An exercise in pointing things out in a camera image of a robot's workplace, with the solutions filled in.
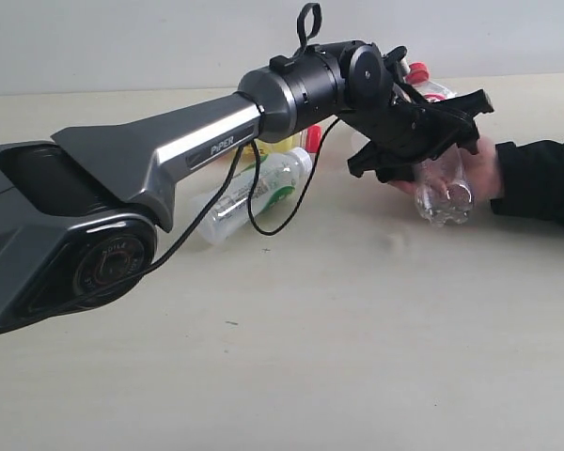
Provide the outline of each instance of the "bottle cap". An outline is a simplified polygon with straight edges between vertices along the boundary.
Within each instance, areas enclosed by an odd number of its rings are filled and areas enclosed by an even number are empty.
[[[422,62],[410,64],[410,73],[405,77],[405,81],[410,85],[418,85],[420,83],[428,82],[431,78],[429,68]]]
[[[312,125],[306,131],[305,150],[309,153],[317,153],[321,141],[321,127]]]
[[[288,154],[294,157],[301,165],[302,177],[311,172],[311,169],[313,168],[313,162],[311,161],[311,156],[306,152],[304,148],[294,148],[293,150],[289,150]]]

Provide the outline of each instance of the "human hand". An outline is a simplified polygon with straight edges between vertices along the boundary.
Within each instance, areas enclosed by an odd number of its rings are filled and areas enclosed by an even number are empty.
[[[470,184],[477,203],[487,202],[502,196],[503,183],[497,161],[495,143],[488,137],[481,137],[477,142],[478,154],[472,155],[461,148],[463,173]],[[389,185],[411,196],[415,195],[416,183],[403,180],[391,180]]]

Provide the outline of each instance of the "red bottle cap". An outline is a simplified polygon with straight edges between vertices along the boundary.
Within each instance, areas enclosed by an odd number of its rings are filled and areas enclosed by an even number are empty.
[[[321,141],[321,127],[319,125],[312,125],[307,129],[307,136],[305,138],[305,150],[309,153],[317,153]]]
[[[419,85],[428,82],[431,78],[429,68],[422,62],[410,64],[410,73],[405,77],[405,81],[410,85]]]

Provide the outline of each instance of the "piper logo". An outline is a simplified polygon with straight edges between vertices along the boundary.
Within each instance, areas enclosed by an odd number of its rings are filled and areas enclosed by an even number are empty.
[[[234,136],[230,136],[219,144],[211,146],[211,156],[218,154],[225,148],[229,148],[232,144],[234,144]]]

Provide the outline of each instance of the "white wall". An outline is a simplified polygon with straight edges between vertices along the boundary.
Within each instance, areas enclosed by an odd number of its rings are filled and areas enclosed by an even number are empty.
[[[303,3],[0,0],[0,94],[235,86],[294,51]],[[564,71],[564,0],[321,4],[320,41],[404,44],[436,77]]]

